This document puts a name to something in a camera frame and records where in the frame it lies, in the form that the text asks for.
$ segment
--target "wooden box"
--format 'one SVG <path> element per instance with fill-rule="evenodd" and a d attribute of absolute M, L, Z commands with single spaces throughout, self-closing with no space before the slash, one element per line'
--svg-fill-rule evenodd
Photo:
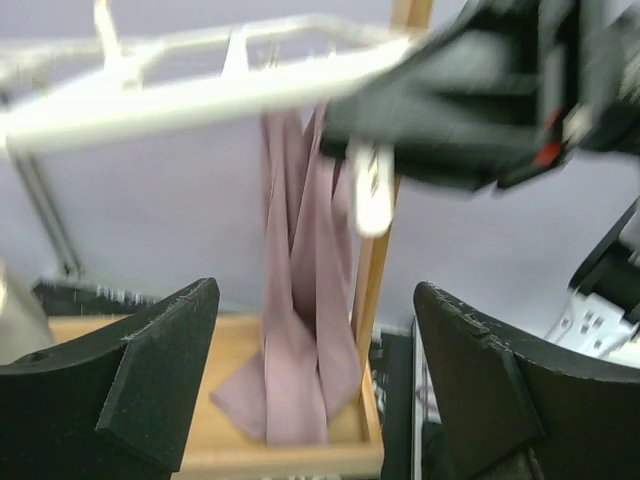
<path fill-rule="evenodd" d="M 54 318 L 65 342 L 117 320 L 116 317 Z M 377 477 L 384 456 L 376 400 L 367 366 L 361 395 L 331 423 L 330 443 L 317 447 L 267 448 L 247 439 L 211 403 L 209 392 L 260 348 L 255 316 L 220 316 L 202 378 L 189 440 L 176 480 L 257 480 L 338 474 Z"/>

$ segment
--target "towel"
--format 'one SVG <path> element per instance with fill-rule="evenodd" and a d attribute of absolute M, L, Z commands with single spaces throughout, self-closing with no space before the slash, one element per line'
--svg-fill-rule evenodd
<path fill-rule="evenodd" d="M 268 445 L 329 441 L 328 424 L 362 380 L 349 326 L 349 182 L 320 157 L 324 107 L 262 117 L 266 290 L 262 351 L 211 394 Z"/>

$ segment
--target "gray wall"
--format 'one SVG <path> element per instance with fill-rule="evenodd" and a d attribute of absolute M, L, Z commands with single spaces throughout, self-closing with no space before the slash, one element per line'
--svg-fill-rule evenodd
<path fill-rule="evenodd" d="M 611 3 L 616 9 L 622 4 Z M 435 23 L 461 5 L 436 1 Z M 390 7 L 390 1 L 367 0 L 114 0 L 123 34 L 309 12 L 387 23 Z M 92 34 L 89 0 L 5 2 L 1 11 L 4 38 Z M 212 54 L 172 61 L 154 80 L 216 68 L 221 59 Z M 61 66 L 56 78 L 80 66 Z M 502 198 L 469 199 L 406 182 L 381 322 L 406 323 L 415 284 L 431 280 L 489 313 L 545 332 L 562 308 L 573 270 L 638 192 L 635 167 L 613 160 L 580 155 L 561 173 Z M 163 294 L 215 276 L 227 304 L 259 308 L 255 119 L 54 156 L 42 159 L 42 166 L 90 280 Z M 27 279 L 55 273 L 52 251 L 6 162 L 0 163 L 0 255 Z"/>

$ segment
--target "wooden post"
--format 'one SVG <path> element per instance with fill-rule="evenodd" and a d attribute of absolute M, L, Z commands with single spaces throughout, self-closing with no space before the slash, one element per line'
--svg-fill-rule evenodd
<path fill-rule="evenodd" d="M 425 30 L 431 20 L 434 0 L 394 0 L 391 26 Z M 400 177 L 395 182 L 398 198 Z M 391 239 L 391 228 L 382 237 L 366 238 L 360 244 L 360 260 L 356 276 L 356 293 L 351 314 L 351 328 L 356 339 L 360 365 L 364 371 L 369 357 L 373 324 L 378 309 L 384 265 Z"/>

